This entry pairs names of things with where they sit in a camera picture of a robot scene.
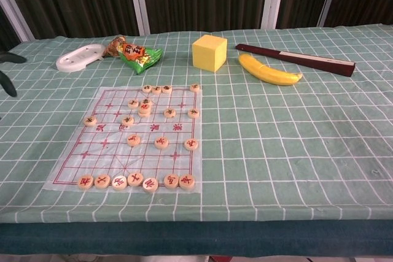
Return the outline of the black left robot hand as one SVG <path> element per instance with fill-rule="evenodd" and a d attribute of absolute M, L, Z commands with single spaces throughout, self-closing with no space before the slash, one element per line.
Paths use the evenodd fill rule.
<path fill-rule="evenodd" d="M 20 55 L 16 55 L 11 52 L 0 52 L 0 63 L 10 62 L 10 63 L 25 63 L 27 59 Z M 0 71 L 0 86 L 4 89 L 4 91 L 11 97 L 17 97 L 17 91 L 12 83 L 12 81 L 8 78 L 5 73 Z"/>

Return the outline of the white oval plastic tray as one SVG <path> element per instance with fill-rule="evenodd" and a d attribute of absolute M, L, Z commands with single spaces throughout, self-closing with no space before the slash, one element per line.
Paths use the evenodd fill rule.
<path fill-rule="evenodd" d="M 102 44 L 90 44 L 73 50 L 56 61 L 60 72 L 77 72 L 97 60 L 102 60 L 106 47 Z"/>

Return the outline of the green snack bag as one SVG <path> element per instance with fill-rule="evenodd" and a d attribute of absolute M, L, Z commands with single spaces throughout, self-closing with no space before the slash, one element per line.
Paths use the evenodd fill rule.
<path fill-rule="evenodd" d="M 162 54 L 162 49 L 147 48 L 142 45 L 132 44 L 126 40 L 125 36 L 117 36 L 106 46 L 103 56 L 120 58 L 137 74 L 141 74 L 157 64 Z"/>

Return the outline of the translucent Chinese chess board sheet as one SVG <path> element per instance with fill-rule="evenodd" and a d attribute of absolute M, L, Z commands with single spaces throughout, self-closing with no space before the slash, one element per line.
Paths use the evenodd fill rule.
<path fill-rule="evenodd" d="M 137 109 L 130 109 L 128 101 L 137 99 L 139 106 L 143 99 L 151 99 L 151 112 L 147 118 L 141 118 Z M 176 110 L 174 118 L 165 118 L 167 108 Z M 202 112 L 202 92 L 194 93 L 190 87 L 173 86 L 170 94 L 144 93 L 142 87 L 102 87 L 91 101 L 85 116 L 95 116 L 95 126 L 81 123 L 44 184 L 46 190 L 77 191 L 77 181 L 82 175 L 108 174 L 111 178 L 132 172 L 140 172 L 144 178 L 158 180 L 161 193 L 171 193 L 164 186 L 167 174 L 191 174 L 195 178 L 195 187 L 191 193 L 201 191 L 202 165 L 202 127 L 200 115 L 189 118 L 189 109 L 197 108 Z M 132 126 L 124 126 L 121 121 L 132 116 Z M 141 138 L 139 145 L 130 147 L 126 139 L 130 134 Z M 154 140 L 167 137 L 169 145 L 157 149 Z M 199 142 L 196 150 L 184 147 L 187 139 L 195 138 Z"/>

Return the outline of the yellow foam cube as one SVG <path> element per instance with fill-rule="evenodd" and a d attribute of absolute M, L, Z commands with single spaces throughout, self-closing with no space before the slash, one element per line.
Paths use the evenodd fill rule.
<path fill-rule="evenodd" d="M 226 38 L 205 34 L 192 44 L 193 66 L 216 72 L 227 59 Z"/>

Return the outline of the yellow banana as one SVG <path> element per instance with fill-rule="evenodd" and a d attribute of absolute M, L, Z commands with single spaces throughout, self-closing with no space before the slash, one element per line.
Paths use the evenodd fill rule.
<path fill-rule="evenodd" d="M 293 74 L 268 67 L 249 54 L 241 54 L 238 60 L 248 73 L 273 85 L 290 86 L 298 83 L 303 78 L 301 73 Z"/>

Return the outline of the dark teal table skirt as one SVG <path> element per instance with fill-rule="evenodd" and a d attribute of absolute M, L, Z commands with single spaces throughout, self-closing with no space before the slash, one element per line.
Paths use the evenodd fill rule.
<path fill-rule="evenodd" d="M 393 220 L 0 223 L 0 253 L 393 256 Z"/>

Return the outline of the green checked tablecloth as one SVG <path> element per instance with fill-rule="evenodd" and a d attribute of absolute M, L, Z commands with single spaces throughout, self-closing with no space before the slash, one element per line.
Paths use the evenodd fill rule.
<path fill-rule="evenodd" d="M 226 63 L 192 66 L 200 32 L 129 42 L 163 50 L 137 75 L 116 58 L 75 73 L 56 60 L 111 37 L 35 40 L 2 63 L 18 96 L 0 89 L 0 223 L 128 221 L 393 220 L 393 25 L 224 31 Z M 238 44 L 356 63 L 352 76 L 237 50 Z M 240 65 L 249 54 L 303 78 L 290 86 L 259 80 Z M 201 191 L 146 193 L 44 189 L 102 87 L 190 86 L 202 92 Z"/>

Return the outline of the dark red folding fan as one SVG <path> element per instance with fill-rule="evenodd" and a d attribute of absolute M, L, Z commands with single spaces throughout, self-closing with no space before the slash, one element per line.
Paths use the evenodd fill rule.
<path fill-rule="evenodd" d="M 267 56 L 345 77 L 352 76 L 352 73 L 356 68 L 356 63 L 352 61 L 273 50 L 270 48 L 262 48 L 246 44 L 238 44 L 235 48 L 244 52 L 255 53 L 257 55 Z"/>

